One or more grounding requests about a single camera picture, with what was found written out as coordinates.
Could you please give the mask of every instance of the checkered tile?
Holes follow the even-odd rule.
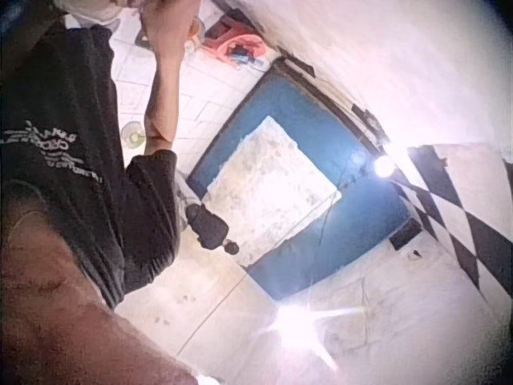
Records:
[[[425,182],[390,178],[412,217],[458,260],[501,322],[513,296],[513,164],[486,145],[410,148]]]

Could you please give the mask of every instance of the white graphic print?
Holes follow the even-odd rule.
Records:
[[[33,144],[39,148],[44,156],[48,167],[69,168],[75,174],[92,178],[99,183],[103,182],[101,176],[96,172],[86,170],[81,165],[83,160],[74,158],[67,153],[71,145],[77,140],[76,134],[69,134],[58,128],[52,130],[39,131],[29,120],[26,121],[24,130],[8,130],[3,132],[4,138],[0,140],[1,145],[14,143]]]

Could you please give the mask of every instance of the skin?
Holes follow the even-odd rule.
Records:
[[[178,79],[198,0],[150,1],[143,24],[157,58],[147,148],[171,148]],[[190,370],[111,312],[38,201],[2,207],[2,383],[196,385]]]

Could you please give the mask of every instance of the red object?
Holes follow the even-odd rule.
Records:
[[[236,67],[229,58],[235,46],[243,46],[253,58],[265,54],[265,44],[254,30],[245,24],[223,16],[221,20],[208,32],[210,38],[205,37],[201,48],[221,62]]]

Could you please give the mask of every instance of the white rectangle on mat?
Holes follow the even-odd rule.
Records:
[[[249,266],[302,231],[341,198],[326,176],[267,116],[246,136],[208,186],[204,203],[230,226]]]

